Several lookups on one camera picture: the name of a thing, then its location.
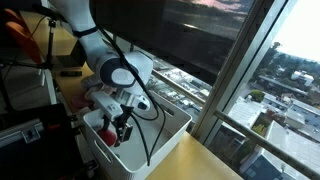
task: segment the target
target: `white bin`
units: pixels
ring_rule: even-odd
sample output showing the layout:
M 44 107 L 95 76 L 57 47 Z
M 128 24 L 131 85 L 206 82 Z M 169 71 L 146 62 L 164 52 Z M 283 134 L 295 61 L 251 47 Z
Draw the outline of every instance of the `white bin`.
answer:
M 182 138 L 191 116 L 179 109 L 169 101 L 163 99 L 156 93 L 151 92 L 155 100 L 164 107 L 166 111 L 166 124 L 158 140 L 151 157 L 150 166 L 147 166 L 147 158 L 144 151 L 138 127 L 130 118 L 128 123 L 133 126 L 130 140 L 122 143 L 119 147 L 108 147 L 97 135 L 96 131 L 103 125 L 103 113 L 100 109 L 94 110 L 84 116 L 87 142 L 93 151 L 94 156 L 99 161 L 100 166 L 114 180 L 120 179 L 145 179 L 157 165 L 168 155 Z M 155 117 L 156 112 L 151 109 L 148 112 L 136 111 L 143 117 Z M 152 145 L 163 122 L 163 115 L 159 109 L 159 118 L 149 122 L 137 117 L 143 130 L 148 149 L 151 151 Z

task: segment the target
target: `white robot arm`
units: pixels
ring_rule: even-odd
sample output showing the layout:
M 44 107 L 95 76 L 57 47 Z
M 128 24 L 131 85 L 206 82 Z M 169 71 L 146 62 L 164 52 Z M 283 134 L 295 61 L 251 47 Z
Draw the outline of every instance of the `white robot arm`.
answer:
M 116 127 L 118 143 L 125 141 L 126 121 L 133 108 L 143 110 L 150 108 L 149 101 L 142 96 L 143 89 L 128 68 L 123 65 L 119 55 L 103 42 L 91 16 L 89 0 L 49 1 L 64 16 L 74 31 L 74 35 L 84 47 L 89 68 L 104 84 L 118 88 L 115 99 L 101 93 L 96 93 L 92 99 Z M 146 84 L 153 68 L 152 60 L 140 52 L 130 52 L 124 55 Z

